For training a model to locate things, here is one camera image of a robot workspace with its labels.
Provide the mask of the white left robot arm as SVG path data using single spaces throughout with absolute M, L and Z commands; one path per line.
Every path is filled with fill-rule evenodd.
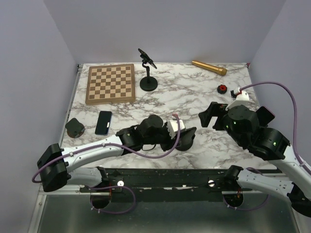
M 178 115 L 163 122 L 157 115 L 150 115 L 140 124 L 118 131 L 106 139 L 78 147 L 60 148 L 51 144 L 37 161 L 40 177 L 32 178 L 41 183 L 44 192 L 53 192 L 67 184 L 84 185 L 102 192 L 108 180 L 102 168 L 87 168 L 96 161 L 134 153 L 144 158 L 158 159 L 173 150 L 189 150 L 195 138 L 196 127 L 187 128 Z

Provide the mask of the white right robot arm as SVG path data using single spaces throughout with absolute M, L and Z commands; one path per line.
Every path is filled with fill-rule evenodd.
M 290 202 L 294 210 L 311 216 L 311 176 L 304 169 L 307 165 L 299 163 L 293 145 L 280 131 L 268 127 L 275 117 L 273 113 L 265 107 L 253 111 L 244 105 L 228 108 L 226 104 L 212 102 L 198 116 L 204 128 L 216 117 L 214 130 L 226 131 L 238 146 L 273 164 L 289 178 L 276 180 L 232 165 L 223 179 L 227 189 L 260 191 Z

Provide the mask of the black phone red case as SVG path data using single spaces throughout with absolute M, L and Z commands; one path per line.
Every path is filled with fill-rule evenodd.
M 268 124 L 275 118 L 275 115 L 265 106 L 256 110 L 256 114 L 259 120 L 259 125 L 262 127 L 268 126 Z

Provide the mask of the black phone blue edge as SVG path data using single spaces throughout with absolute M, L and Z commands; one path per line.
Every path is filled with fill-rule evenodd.
M 100 111 L 96 128 L 95 128 L 95 134 L 96 135 L 108 135 L 110 122 L 112 118 L 112 112 L 111 111 Z

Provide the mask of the black red knob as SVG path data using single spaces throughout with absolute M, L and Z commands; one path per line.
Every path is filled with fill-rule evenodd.
M 227 92 L 227 87 L 225 85 L 221 84 L 217 87 L 217 92 L 219 94 L 225 94 Z

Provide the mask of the gold cylinder tube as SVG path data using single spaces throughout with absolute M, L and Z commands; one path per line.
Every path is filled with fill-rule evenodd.
M 224 75 L 227 74 L 227 69 L 225 69 L 223 67 L 217 67 L 217 66 L 213 66 L 213 65 L 210 65 L 210 64 L 207 64 L 207 63 L 203 63 L 203 62 L 200 62 L 200 61 L 195 61 L 195 60 L 192 60 L 191 63 L 194 66 L 196 66 L 196 67 L 203 68 L 205 70 L 214 72 L 214 73 L 216 73 L 218 75 L 221 75 L 221 76 L 224 76 Z

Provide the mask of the wooden chessboard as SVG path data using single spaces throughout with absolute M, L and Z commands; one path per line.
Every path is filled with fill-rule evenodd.
M 135 100 L 133 64 L 89 68 L 85 101 L 87 105 L 127 103 Z

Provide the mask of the black mounting rail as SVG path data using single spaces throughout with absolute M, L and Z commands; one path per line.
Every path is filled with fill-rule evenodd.
M 96 205 L 105 202 L 222 201 L 225 192 L 242 191 L 231 169 L 100 168 L 102 183 L 84 187 Z

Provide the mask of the small black dark mount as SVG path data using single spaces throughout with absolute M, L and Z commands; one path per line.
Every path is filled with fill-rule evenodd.
M 67 130 L 67 134 L 71 138 L 78 138 L 80 137 L 84 131 L 84 125 L 79 122 L 76 118 L 72 118 L 65 124 L 65 129 Z

